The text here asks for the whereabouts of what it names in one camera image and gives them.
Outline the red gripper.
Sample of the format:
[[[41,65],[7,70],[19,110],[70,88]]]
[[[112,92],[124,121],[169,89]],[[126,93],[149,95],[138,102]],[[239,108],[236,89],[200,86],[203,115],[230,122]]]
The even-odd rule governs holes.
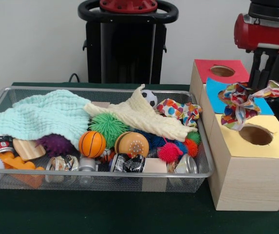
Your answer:
[[[261,50],[256,49],[277,49],[279,52],[279,27],[251,24],[244,19],[244,14],[239,14],[234,27],[234,42],[240,49],[254,51],[248,85],[257,86],[259,90],[266,88],[277,52],[263,52],[268,59],[260,72]]]

